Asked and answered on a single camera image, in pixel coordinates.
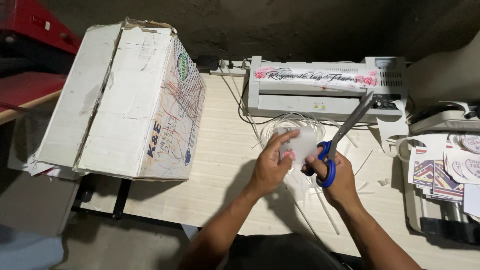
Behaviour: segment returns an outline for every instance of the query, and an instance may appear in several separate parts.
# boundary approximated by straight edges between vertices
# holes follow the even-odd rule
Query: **hand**
[[[294,130],[280,136],[278,133],[272,136],[266,148],[257,159],[252,179],[246,189],[254,192],[258,198],[261,198],[272,193],[282,183],[283,178],[292,168],[292,158],[290,155],[286,155],[280,161],[280,146],[299,134],[300,130]]]
[[[323,147],[317,148],[318,155],[323,151]],[[305,159],[307,165],[302,167],[305,173],[309,168],[317,173],[317,179],[323,181],[327,176],[327,166],[316,157],[309,156]],[[355,176],[353,175],[352,164],[340,153],[335,154],[335,180],[329,188],[324,188],[325,198],[335,209],[350,209],[361,206],[360,198],[355,188]]]

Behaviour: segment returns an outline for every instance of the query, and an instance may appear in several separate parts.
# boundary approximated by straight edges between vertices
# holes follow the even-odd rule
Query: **stack of stickers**
[[[480,136],[450,135],[444,146],[414,147],[408,182],[429,199],[462,203],[466,189],[480,196]]]

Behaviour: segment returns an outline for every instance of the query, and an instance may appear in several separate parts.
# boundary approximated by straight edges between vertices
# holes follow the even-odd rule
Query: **cardboard box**
[[[133,180],[187,180],[205,90],[171,26],[91,27],[37,160]]]

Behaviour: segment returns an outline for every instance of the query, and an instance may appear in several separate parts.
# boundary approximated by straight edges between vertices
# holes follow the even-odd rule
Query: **desk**
[[[204,79],[207,83],[205,110],[189,181],[134,181],[124,213],[202,227],[249,181],[260,149],[252,149],[257,143],[252,127],[237,115],[238,104],[233,97],[238,99],[237,91],[230,77],[204,74]],[[235,80],[239,87],[243,86],[244,78]],[[326,131],[325,139],[328,140],[337,129],[326,127]],[[370,183],[364,191],[375,194],[360,195],[360,198],[387,233],[424,269],[480,269],[478,250],[458,243],[447,243],[448,249],[440,248],[431,245],[424,236],[410,234],[405,221],[400,161],[386,156],[370,131],[353,130],[349,134],[359,148],[356,149],[344,138],[338,145],[338,151],[351,161],[354,172],[372,151],[356,179]],[[391,186],[382,187],[378,184],[378,180],[385,178],[390,179]],[[359,256],[345,225],[332,207],[328,206],[340,235],[335,233],[317,195],[307,195],[299,205],[328,248],[334,252]],[[240,230],[242,235],[290,232],[310,237],[312,234],[284,189],[278,192],[277,197],[261,199]]]

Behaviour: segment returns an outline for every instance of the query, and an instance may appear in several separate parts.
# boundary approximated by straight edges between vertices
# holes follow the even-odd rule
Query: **concrete wall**
[[[480,29],[479,0],[44,0],[78,36],[126,16],[174,26],[193,58],[360,61],[459,49]]]

